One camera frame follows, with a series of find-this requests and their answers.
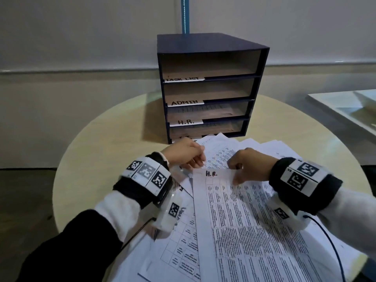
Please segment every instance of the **file organizer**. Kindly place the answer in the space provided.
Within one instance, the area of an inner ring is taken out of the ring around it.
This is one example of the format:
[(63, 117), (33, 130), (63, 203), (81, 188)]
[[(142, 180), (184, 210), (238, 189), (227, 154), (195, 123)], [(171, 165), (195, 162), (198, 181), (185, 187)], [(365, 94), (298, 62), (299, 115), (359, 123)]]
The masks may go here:
[(222, 33), (159, 34), (157, 57), (168, 143), (244, 136), (269, 47)]

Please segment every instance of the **dark blue desk organizer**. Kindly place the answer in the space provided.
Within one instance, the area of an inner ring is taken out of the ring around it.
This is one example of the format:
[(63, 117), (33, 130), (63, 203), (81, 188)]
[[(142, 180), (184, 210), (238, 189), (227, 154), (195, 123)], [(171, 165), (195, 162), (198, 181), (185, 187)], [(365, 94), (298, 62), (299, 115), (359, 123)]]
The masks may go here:
[[(269, 47), (222, 33), (159, 34), (157, 56), (168, 143), (220, 132), (244, 136), (268, 53)], [(230, 116), (221, 114), (219, 107), (224, 106), (231, 107)], [(177, 117), (176, 107), (217, 110), (212, 118), (202, 120), (179, 114), (181, 121), (172, 124), (169, 117)]]

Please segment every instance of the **person's right hand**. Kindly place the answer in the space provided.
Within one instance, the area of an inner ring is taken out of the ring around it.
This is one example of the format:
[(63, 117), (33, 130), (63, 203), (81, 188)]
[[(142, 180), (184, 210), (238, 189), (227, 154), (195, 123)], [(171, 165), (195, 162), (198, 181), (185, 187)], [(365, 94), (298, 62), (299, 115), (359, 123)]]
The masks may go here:
[(268, 181), (270, 171), (278, 159), (258, 152), (252, 148), (239, 150), (227, 161), (230, 169), (238, 169), (233, 184), (245, 181)]

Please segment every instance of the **hand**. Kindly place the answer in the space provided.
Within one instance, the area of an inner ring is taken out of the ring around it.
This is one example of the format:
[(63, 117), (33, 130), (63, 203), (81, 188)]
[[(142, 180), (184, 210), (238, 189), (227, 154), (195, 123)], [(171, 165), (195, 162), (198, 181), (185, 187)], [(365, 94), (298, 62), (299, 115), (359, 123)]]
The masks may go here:
[(162, 150), (162, 153), (170, 163), (170, 167), (180, 165), (188, 170), (204, 166), (206, 160), (204, 146), (200, 146), (188, 137), (174, 142)]
[(230, 169), (238, 169), (233, 184), (245, 181), (268, 181), (270, 171), (278, 159), (258, 152), (252, 148), (239, 150), (227, 161)]

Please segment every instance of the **whiteboard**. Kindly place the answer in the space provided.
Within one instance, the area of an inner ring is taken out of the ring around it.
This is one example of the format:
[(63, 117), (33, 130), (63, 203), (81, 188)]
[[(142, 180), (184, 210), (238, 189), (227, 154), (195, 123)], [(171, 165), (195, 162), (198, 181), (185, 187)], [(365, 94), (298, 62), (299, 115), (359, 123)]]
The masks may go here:
[[(270, 47), (267, 65), (376, 62), (376, 0), (190, 0), (191, 33)], [(0, 72), (157, 68), (180, 0), (0, 0)]]
[(269, 46), (267, 65), (376, 62), (376, 0), (190, 0), (190, 20)]
[(156, 68), (180, 0), (0, 0), (0, 71)]

